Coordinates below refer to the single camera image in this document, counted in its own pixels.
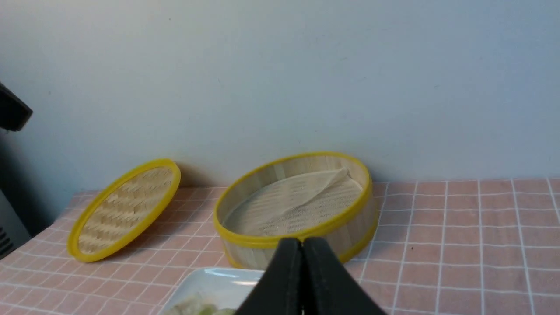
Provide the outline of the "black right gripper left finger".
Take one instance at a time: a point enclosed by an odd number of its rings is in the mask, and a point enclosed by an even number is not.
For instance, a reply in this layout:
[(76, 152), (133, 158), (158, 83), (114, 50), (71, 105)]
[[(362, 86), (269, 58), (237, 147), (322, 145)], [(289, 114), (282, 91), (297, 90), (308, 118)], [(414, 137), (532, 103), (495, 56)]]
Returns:
[(281, 239), (268, 267), (236, 315), (300, 315), (302, 267), (301, 242), (296, 238)]

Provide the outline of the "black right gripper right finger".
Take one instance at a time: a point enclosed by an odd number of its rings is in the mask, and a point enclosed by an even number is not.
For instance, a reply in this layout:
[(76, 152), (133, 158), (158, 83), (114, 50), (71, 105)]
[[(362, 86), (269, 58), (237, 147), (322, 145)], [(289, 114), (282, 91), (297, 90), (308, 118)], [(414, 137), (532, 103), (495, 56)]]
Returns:
[(307, 238), (304, 256), (304, 315), (385, 315), (360, 287), (323, 238)]

